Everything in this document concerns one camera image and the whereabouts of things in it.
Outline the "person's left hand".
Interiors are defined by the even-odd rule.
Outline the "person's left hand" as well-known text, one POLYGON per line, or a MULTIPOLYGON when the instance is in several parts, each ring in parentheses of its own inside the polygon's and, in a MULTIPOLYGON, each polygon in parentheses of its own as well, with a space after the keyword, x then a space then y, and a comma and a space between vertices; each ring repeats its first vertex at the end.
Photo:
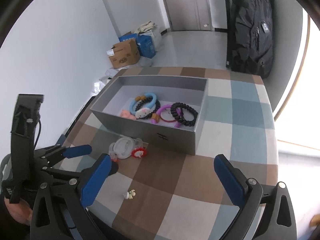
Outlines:
POLYGON ((33 211, 25 200, 20 199, 19 203, 15 204, 10 203, 8 198, 4 198, 4 203, 11 217, 16 222, 30 226, 33 211))

